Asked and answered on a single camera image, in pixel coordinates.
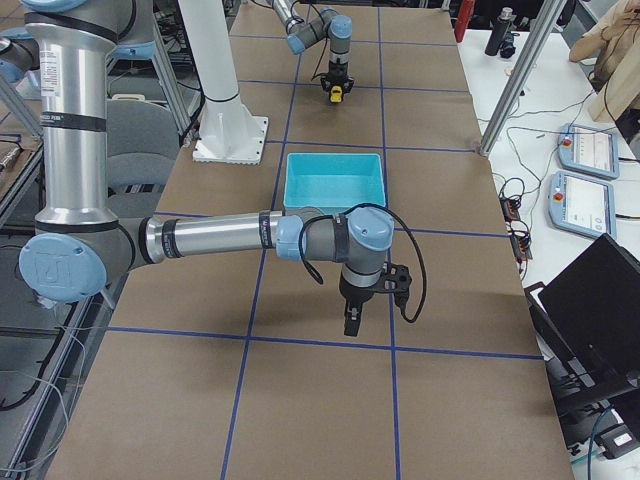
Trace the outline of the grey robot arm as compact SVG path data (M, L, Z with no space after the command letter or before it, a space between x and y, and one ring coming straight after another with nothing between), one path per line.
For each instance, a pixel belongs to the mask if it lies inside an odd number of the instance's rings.
M196 220L154 217L119 220L107 205L106 63L120 46L154 46L152 1L20 1L27 32L39 47L46 204L36 235L19 256L21 274L39 295L76 302L114 278L165 259L218 252L275 249L283 259L342 264L344 334L357 336L363 305L384 293L391 274L384 260L394 221L384 207L354 205L311 217L261 211ZM328 39L329 80L347 82L352 21L325 8L310 22L290 1L272 2L294 54ZM205 100L194 160L258 164L268 118L243 104L220 1L179 1Z
M341 102L354 85L348 72L353 32L351 18L326 7L318 11L315 18L306 21L296 13L294 1L267 1L266 4L283 24L287 43L295 55L321 41L328 42L328 69L319 75L319 79L322 89L332 97L331 102Z

